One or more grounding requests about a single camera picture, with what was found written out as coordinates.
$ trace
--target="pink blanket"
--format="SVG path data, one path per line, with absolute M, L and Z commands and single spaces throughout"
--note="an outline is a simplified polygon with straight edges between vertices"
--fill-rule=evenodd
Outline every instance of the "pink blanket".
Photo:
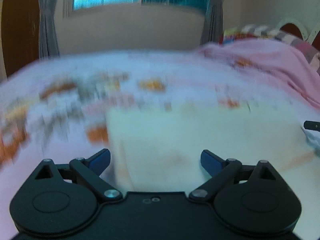
M 215 60 L 226 60 L 257 82 L 267 82 L 291 94 L 293 89 L 320 109 L 320 76 L 300 51 L 287 44 L 247 39 L 225 46 L 209 43 L 199 53 Z

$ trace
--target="black object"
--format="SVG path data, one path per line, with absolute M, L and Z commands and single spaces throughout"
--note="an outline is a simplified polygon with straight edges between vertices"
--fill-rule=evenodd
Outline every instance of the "black object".
M 303 128 L 320 132 L 320 122 L 305 121 L 303 123 Z
M 298 239 L 292 230 L 300 201 L 267 161 L 242 165 L 204 150 L 201 164 L 212 178 L 188 197 L 184 192 L 123 197 L 98 177 L 109 163 L 107 149 L 69 164 L 43 160 L 11 201 L 20 232 L 14 239 Z

